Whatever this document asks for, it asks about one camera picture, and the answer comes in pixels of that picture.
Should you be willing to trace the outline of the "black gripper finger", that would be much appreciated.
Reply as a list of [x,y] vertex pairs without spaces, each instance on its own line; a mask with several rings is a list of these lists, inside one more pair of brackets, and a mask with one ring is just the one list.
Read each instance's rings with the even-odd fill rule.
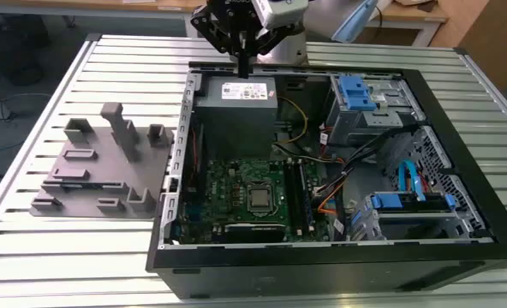
[[305,62],[305,28],[289,24],[261,29],[257,36],[246,32],[244,47],[244,78],[248,78],[254,63],[300,65]]
[[189,23],[220,53],[228,53],[236,63],[236,74],[244,78],[244,48],[238,33],[226,33],[218,27],[218,21],[208,6],[198,6],[192,11]]

